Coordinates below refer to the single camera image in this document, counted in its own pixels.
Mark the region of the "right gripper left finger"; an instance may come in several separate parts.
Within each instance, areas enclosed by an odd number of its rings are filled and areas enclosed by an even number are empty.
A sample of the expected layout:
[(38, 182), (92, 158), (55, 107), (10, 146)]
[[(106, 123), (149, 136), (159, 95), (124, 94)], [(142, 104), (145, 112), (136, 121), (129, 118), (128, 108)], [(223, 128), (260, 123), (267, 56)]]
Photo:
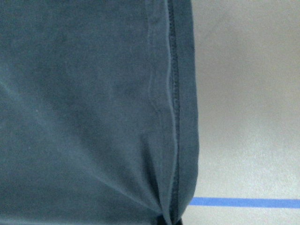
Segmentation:
[(157, 217), (157, 225), (167, 225), (163, 215)]

